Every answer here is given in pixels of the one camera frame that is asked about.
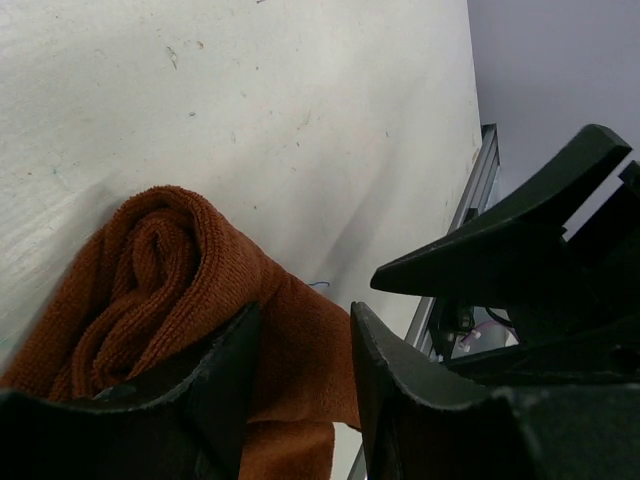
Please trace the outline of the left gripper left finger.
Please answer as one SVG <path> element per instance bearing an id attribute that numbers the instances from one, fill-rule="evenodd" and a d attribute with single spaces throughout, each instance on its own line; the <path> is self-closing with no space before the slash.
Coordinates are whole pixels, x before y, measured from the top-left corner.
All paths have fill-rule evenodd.
<path id="1" fill-rule="evenodd" d="M 91 399 L 1 392 L 4 479 L 236 479 L 260 341 L 257 304 Z"/>

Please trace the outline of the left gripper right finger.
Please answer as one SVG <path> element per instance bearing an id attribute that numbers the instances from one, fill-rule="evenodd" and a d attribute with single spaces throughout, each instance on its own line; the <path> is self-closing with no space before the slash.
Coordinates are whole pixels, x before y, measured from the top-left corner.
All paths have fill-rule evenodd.
<path id="1" fill-rule="evenodd" d="M 371 479 L 635 479 L 639 319 L 431 361 L 351 308 Z"/>

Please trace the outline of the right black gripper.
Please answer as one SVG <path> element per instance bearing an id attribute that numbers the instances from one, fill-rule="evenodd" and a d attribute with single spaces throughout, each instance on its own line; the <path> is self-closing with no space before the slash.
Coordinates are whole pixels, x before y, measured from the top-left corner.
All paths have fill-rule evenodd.
<path id="1" fill-rule="evenodd" d="M 639 379 L 639 165 L 572 236 L 564 224 L 631 153 L 583 127 L 506 198 L 445 237 L 379 267 L 375 290 L 479 300 L 508 334 L 451 368 L 482 383 Z"/>

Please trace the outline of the brown towel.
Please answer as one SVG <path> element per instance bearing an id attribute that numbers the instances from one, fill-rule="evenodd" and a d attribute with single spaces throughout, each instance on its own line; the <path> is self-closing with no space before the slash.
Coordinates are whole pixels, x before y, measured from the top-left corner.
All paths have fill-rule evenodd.
<path id="1" fill-rule="evenodd" d="M 347 312 L 179 187 L 131 197 L 87 241 L 1 383 L 53 401 L 89 398 L 250 303 L 261 345 L 240 475 L 326 479 L 335 425 L 360 425 Z"/>

